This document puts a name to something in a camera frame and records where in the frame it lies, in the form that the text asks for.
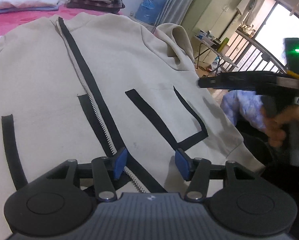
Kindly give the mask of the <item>pink floral blanket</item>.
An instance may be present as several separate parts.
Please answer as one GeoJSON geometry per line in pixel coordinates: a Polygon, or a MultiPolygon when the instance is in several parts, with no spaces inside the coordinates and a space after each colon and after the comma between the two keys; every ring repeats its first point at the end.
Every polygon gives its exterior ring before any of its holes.
{"type": "Polygon", "coordinates": [[[35,21],[42,17],[51,18],[54,15],[57,15],[63,18],[63,20],[67,23],[80,13],[85,13],[94,16],[101,16],[107,14],[107,12],[103,11],[67,8],[65,5],[60,5],[57,11],[9,12],[6,14],[0,14],[0,36],[4,36],[9,31],[15,29],[16,27],[22,24],[35,21]]]}

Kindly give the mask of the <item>beige zip hoodie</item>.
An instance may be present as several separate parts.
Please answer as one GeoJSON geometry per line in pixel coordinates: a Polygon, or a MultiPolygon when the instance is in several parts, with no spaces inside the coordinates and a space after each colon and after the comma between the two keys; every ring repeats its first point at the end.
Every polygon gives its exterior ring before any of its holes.
{"type": "Polygon", "coordinates": [[[198,75],[185,30],[161,25],[155,33],[127,17],[81,13],[71,20],[42,17],[0,38],[0,239],[10,235],[4,204],[15,187],[2,135],[14,120],[25,177],[33,181],[68,159],[88,163],[106,151],[128,149],[128,170],[148,192],[184,193],[175,150],[127,96],[135,90],[177,142],[208,136],[190,157],[252,171],[262,165],[198,75]]]}

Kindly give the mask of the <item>person right leg black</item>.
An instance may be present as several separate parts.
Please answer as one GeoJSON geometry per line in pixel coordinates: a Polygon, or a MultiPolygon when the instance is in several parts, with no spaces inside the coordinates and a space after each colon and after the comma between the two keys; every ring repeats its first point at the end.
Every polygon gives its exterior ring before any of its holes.
{"type": "Polygon", "coordinates": [[[241,133],[245,146],[265,165],[262,177],[288,193],[296,201],[299,218],[299,167],[291,166],[288,157],[281,155],[268,143],[268,137],[248,121],[240,119],[235,127],[241,133]]]}

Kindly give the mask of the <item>folded purple cloth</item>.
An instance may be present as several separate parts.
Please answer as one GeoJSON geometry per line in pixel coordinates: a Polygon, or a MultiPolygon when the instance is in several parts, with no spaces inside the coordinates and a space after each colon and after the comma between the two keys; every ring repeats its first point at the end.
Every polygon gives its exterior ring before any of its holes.
{"type": "Polygon", "coordinates": [[[27,7],[27,8],[11,7],[7,9],[0,9],[0,15],[13,13],[13,12],[25,12],[25,11],[57,11],[58,9],[59,9],[59,4],[53,6],[45,6],[45,7],[27,7]]]}

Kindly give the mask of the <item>green cabinet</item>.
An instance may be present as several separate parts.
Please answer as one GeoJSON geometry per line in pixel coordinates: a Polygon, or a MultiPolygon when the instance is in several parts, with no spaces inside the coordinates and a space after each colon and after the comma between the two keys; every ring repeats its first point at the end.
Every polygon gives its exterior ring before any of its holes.
{"type": "Polygon", "coordinates": [[[220,40],[232,37],[240,24],[240,15],[236,11],[240,2],[241,0],[193,0],[182,21],[193,48],[199,45],[195,36],[201,30],[211,31],[220,40]]]}

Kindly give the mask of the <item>metal balcony railing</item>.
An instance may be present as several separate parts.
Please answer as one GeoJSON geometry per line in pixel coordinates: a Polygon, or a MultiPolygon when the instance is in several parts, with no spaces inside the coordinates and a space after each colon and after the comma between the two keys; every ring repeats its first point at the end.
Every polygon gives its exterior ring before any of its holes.
{"type": "Polygon", "coordinates": [[[224,72],[270,71],[283,73],[285,66],[255,39],[237,29],[229,40],[226,56],[233,64],[221,60],[224,72]]]}

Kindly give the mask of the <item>lavender patterned cloth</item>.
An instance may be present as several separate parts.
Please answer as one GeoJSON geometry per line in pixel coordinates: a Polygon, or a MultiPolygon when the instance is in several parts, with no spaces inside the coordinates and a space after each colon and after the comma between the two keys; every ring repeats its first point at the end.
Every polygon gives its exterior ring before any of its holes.
{"type": "Polygon", "coordinates": [[[264,131],[265,125],[261,115],[261,96],[254,91],[231,90],[223,96],[220,108],[224,111],[231,123],[236,126],[239,116],[243,117],[249,124],[264,131]]]}

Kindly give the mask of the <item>blue water jug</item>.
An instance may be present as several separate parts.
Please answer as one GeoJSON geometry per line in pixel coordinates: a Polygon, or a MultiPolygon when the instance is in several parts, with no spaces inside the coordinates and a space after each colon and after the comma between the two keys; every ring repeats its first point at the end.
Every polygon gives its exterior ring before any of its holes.
{"type": "Polygon", "coordinates": [[[142,0],[135,13],[135,19],[146,24],[155,25],[167,0],[142,0]]]}

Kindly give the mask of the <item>folding side table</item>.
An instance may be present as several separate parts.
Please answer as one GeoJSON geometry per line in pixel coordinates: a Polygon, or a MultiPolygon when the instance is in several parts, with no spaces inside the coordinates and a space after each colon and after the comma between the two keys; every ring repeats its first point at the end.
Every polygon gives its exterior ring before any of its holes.
{"type": "Polygon", "coordinates": [[[200,30],[199,33],[195,36],[195,38],[200,42],[198,48],[198,55],[195,57],[195,69],[198,70],[200,68],[200,58],[203,54],[207,52],[213,52],[216,55],[216,66],[211,67],[211,72],[214,74],[218,74],[219,72],[227,72],[224,68],[224,65],[227,63],[229,66],[238,68],[237,64],[233,62],[225,53],[222,51],[218,51],[220,48],[225,49],[227,43],[222,47],[220,43],[217,42],[216,39],[211,39],[209,34],[205,31],[200,30]]]}

